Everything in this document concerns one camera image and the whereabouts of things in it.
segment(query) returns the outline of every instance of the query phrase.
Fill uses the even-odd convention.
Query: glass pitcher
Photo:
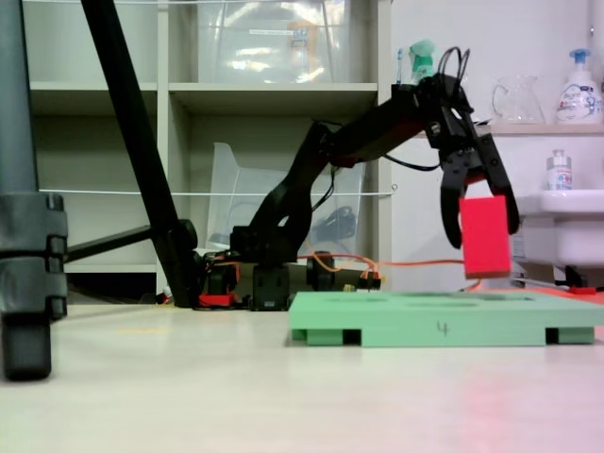
[[[537,77],[514,75],[497,80],[493,89],[493,112],[497,122],[507,125],[539,125],[544,113],[533,91]]]

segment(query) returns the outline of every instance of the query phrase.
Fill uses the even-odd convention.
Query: plastic container
[[[547,158],[547,189],[549,191],[573,190],[573,164],[563,149],[554,149],[554,155]]]
[[[200,82],[366,82],[366,0],[199,5]]]
[[[229,247],[229,236],[235,226],[247,226],[260,203],[285,177],[285,171],[242,168],[226,143],[214,144],[211,192],[206,248],[223,250]],[[308,240],[314,250],[355,253],[361,208],[364,165],[343,169],[336,175],[335,194],[312,215]],[[328,174],[321,175],[312,187],[316,203],[331,182]],[[308,252],[305,244],[300,254]]]

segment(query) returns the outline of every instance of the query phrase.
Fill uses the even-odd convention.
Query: green board
[[[298,293],[289,321],[308,345],[591,344],[604,307],[532,292]]]

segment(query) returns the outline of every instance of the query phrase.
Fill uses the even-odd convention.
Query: red block
[[[199,305],[203,308],[222,307],[228,308],[237,302],[235,293],[229,294],[201,294],[199,296]]]
[[[594,295],[597,294],[597,289],[596,288],[578,288],[576,286],[571,286],[568,290],[568,292],[570,294],[577,294],[577,295]]]
[[[463,199],[460,213],[465,276],[508,276],[512,260],[505,197]]]

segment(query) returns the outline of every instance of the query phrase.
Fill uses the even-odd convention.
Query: tripod leg
[[[50,322],[66,314],[62,199],[38,193],[21,0],[0,2],[0,321],[11,380],[51,371]]]
[[[153,130],[113,0],[82,0],[117,121],[139,184],[153,243],[178,307],[197,304],[199,285],[191,223],[182,224],[163,172]]]

